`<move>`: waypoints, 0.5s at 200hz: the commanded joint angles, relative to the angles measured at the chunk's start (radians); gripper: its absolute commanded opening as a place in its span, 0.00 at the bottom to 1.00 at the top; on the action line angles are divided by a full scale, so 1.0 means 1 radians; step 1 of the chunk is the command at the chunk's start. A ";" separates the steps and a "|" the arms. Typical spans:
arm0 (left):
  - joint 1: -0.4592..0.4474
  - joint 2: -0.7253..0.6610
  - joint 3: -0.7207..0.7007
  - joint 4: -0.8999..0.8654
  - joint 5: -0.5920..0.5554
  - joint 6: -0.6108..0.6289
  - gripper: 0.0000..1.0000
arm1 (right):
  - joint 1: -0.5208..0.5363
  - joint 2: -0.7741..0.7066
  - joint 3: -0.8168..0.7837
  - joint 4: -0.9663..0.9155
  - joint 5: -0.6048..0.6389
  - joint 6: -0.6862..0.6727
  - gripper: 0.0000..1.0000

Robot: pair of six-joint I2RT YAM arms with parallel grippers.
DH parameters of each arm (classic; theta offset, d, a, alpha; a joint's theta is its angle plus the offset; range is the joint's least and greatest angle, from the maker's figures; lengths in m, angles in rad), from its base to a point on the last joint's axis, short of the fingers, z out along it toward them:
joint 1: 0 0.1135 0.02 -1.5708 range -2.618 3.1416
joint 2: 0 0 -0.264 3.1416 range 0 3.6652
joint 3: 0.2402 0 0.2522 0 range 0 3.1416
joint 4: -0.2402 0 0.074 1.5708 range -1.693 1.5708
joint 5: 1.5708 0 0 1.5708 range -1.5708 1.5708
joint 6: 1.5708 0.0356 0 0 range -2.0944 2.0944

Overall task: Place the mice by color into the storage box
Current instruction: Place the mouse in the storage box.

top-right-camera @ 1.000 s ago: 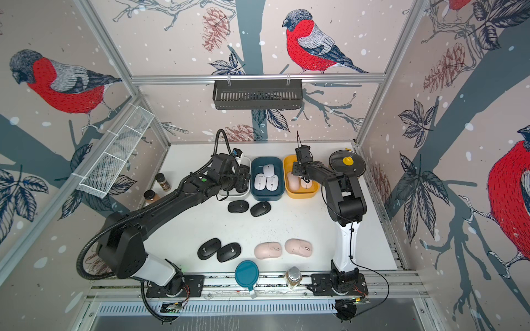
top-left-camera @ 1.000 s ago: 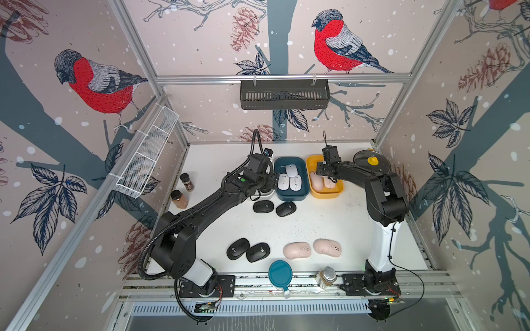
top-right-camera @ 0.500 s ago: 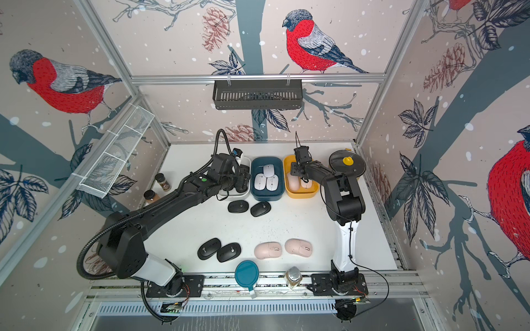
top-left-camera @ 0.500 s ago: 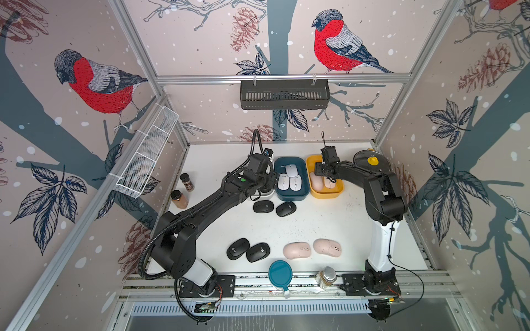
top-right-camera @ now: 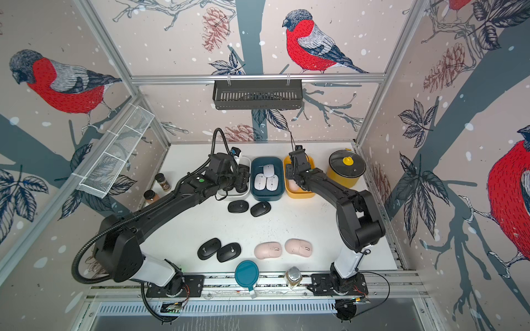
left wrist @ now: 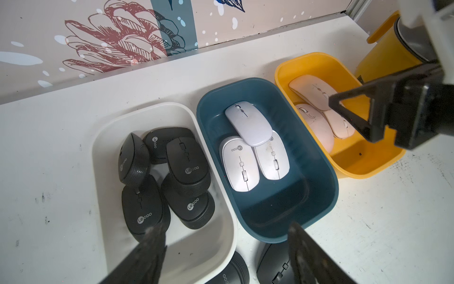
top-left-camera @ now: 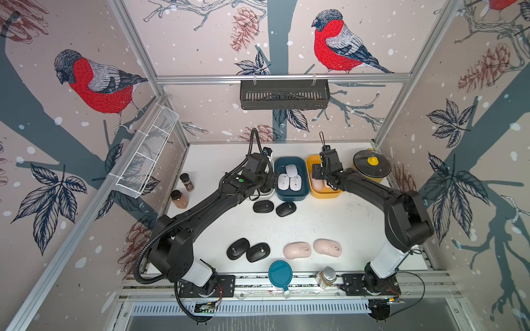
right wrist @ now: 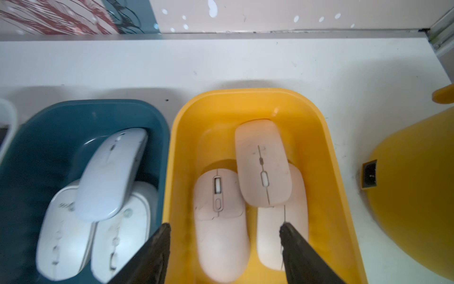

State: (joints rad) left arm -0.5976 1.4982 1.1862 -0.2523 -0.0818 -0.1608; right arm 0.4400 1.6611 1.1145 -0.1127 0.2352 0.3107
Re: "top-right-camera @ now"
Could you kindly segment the white mouse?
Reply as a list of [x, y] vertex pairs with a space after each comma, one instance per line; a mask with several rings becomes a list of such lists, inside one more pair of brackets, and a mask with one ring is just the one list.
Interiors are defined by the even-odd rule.
[[257, 191], [264, 190], [266, 188], [267, 177], [263, 173], [258, 173], [254, 179], [254, 189]]
[[272, 175], [266, 178], [266, 189], [271, 192], [275, 192], [279, 187], [279, 177], [277, 175]]
[[273, 164], [266, 164], [263, 166], [263, 175], [267, 178], [275, 175], [275, 167]]

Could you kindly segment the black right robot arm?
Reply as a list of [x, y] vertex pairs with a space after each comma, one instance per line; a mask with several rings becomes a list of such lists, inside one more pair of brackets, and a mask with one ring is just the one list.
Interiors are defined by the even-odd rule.
[[287, 178], [294, 180], [302, 190], [319, 195], [336, 209], [336, 225], [344, 247], [331, 265], [331, 274], [339, 280], [356, 276], [363, 257], [386, 234], [375, 199], [369, 191], [346, 188], [319, 168], [312, 167], [301, 145], [294, 147], [289, 158]]

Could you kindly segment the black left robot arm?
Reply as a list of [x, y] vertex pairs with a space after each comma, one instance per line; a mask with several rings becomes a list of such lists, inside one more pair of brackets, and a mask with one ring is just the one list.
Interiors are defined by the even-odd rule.
[[[177, 181], [171, 193], [126, 217], [110, 215], [104, 219], [99, 232], [75, 255], [71, 266], [73, 279], [80, 284], [112, 280], [146, 282], [159, 287], [174, 282], [177, 266], [144, 254], [141, 244], [179, 214], [234, 184], [239, 175], [235, 160], [239, 153], [239, 149], [227, 149], [225, 153], [211, 151], [198, 169]], [[80, 273], [81, 258], [90, 248], [95, 249], [94, 258], [107, 272], [103, 277], [89, 279]]]

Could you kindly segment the black mouse small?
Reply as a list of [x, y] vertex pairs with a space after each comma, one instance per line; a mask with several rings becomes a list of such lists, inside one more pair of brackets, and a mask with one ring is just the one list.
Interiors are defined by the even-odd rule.
[[248, 176], [241, 176], [238, 177], [234, 184], [234, 189], [237, 193], [245, 193], [248, 190], [248, 182], [249, 178]]

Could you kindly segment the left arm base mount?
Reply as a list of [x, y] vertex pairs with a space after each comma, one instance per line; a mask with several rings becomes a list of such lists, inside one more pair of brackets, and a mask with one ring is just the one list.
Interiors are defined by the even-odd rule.
[[201, 274], [184, 274], [181, 268], [165, 259], [175, 271], [173, 278], [164, 286], [149, 283], [146, 286], [146, 297], [149, 299], [166, 298], [199, 298], [202, 295], [205, 276]]

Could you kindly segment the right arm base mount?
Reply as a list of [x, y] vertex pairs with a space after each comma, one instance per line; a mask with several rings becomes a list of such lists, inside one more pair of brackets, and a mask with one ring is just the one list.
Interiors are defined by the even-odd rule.
[[362, 273], [347, 279], [340, 278], [338, 273], [320, 273], [311, 275], [311, 283], [306, 287], [315, 296], [357, 295], [365, 297], [369, 291]]

